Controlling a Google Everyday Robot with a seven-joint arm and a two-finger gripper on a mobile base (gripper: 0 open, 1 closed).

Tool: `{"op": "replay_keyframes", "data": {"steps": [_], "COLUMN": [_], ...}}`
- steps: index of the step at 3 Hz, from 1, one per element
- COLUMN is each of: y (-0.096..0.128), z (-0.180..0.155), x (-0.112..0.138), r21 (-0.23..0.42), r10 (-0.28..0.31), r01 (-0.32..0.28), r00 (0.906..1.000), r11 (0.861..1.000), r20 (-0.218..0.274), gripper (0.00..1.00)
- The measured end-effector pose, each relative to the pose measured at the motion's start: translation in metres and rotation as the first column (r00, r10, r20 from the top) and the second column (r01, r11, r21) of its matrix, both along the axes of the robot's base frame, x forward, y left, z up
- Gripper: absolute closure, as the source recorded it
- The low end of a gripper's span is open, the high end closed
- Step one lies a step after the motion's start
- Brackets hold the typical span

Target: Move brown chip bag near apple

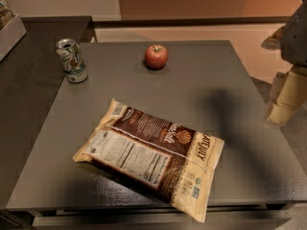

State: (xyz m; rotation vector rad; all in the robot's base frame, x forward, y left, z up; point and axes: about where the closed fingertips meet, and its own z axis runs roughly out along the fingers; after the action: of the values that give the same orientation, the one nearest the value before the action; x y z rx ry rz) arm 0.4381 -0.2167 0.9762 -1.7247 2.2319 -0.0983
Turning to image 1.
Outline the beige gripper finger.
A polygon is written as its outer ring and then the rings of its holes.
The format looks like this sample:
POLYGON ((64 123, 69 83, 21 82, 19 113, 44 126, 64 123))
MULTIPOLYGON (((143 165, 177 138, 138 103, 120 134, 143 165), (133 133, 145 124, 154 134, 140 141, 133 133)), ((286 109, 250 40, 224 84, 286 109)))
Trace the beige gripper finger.
POLYGON ((273 79, 266 120, 284 125, 307 101, 307 68, 294 65, 286 74, 278 72, 273 79))

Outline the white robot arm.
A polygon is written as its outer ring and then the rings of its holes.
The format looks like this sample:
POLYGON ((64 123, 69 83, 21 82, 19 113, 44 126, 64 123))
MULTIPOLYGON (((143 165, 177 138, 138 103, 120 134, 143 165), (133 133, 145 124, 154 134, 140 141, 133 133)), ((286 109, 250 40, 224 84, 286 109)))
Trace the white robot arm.
POLYGON ((293 67, 273 79, 266 120, 284 125, 307 101, 307 1, 286 23, 280 50, 281 57, 293 67))

